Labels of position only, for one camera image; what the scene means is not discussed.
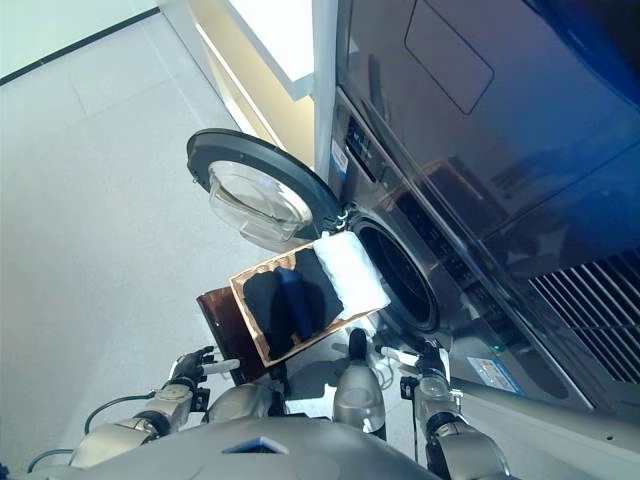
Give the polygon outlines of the robot right hand black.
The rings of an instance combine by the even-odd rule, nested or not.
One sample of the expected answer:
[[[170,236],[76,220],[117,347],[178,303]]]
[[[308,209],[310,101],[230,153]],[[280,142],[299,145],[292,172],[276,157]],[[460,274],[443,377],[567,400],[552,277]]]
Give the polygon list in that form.
[[[406,352],[390,346],[379,346],[377,351],[380,355],[393,359],[403,366],[413,368],[424,377],[438,375],[447,382],[450,381],[441,350],[429,342],[424,343],[415,352]]]

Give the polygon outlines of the robot left hand black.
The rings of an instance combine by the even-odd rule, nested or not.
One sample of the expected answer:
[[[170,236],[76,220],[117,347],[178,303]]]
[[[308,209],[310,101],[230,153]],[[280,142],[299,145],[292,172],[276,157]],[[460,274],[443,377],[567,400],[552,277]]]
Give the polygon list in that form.
[[[228,373],[240,367],[239,359],[216,360],[215,350],[214,346],[206,346],[179,356],[171,367],[168,379],[189,379],[199,384],[209,375]]]

